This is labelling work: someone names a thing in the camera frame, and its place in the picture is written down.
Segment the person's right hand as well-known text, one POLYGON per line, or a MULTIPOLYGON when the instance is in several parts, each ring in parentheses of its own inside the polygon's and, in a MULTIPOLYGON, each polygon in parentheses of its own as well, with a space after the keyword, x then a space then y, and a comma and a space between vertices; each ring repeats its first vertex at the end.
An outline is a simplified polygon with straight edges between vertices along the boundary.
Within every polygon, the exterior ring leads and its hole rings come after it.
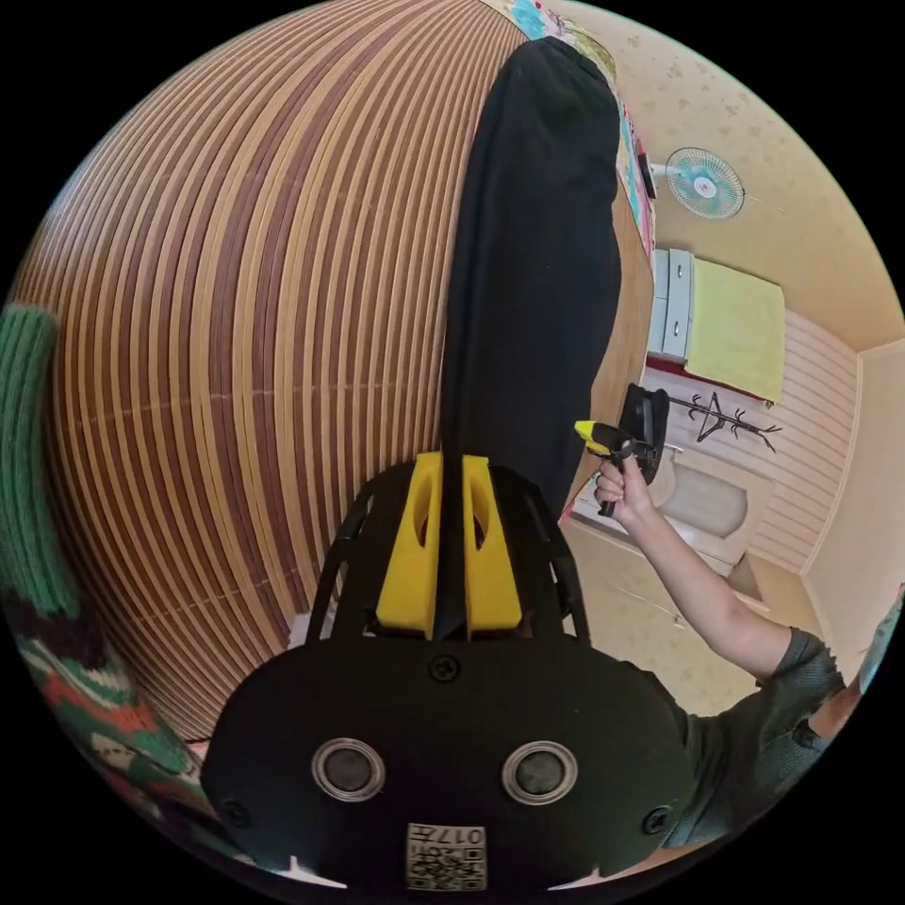
POLYGON ((611 517, 626 530, 655 512, 648 485, 633 456, 618 464, 601 463, 594 497, 600 508, 610 506, 613 509, 611 517))

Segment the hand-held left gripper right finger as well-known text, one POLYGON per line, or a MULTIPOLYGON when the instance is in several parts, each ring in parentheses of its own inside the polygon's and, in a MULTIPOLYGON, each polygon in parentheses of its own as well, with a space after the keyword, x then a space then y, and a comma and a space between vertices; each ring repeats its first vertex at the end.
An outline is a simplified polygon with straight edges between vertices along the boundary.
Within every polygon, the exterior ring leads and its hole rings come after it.
POLYGON ((464 587, 471 634, 511 632, 522 611, 488 460, 462 460, 464 587))

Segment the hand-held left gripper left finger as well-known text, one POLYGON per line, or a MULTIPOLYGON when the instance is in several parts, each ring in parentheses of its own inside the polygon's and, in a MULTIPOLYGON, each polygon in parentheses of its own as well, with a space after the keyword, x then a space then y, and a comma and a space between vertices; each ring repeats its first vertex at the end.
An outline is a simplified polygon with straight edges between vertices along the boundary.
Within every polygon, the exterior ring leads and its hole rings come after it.
POLYGON ((442 453, 419 454, 376 607, 376 620, 383 630, 433 635, 442 484, 442 453))

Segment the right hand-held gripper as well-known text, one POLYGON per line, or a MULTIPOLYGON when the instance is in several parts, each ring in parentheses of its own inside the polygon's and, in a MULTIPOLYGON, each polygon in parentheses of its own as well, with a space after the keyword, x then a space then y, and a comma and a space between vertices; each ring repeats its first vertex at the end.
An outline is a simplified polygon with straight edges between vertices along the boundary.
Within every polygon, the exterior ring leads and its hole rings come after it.
POLYGON ((663 458, 669 408, 665 390, 629 384, 617 427, 579 420, 574 423, 574 431, 587 452, 619 468, 631 452, 646 485, 651 485, 663 458))

